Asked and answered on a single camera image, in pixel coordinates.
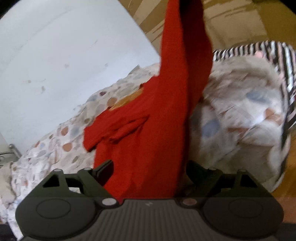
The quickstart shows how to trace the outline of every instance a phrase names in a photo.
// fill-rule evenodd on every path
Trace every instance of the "red garment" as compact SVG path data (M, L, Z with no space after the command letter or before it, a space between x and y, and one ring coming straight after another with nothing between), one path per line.
M176 191L187 155L188 118L212 67L212 50L200 1L182 9L169 0L160 75L143 93L101 113L85 128L84 147L96 147L94 168L107 159L114 174L105 188L115 198L168 198Z

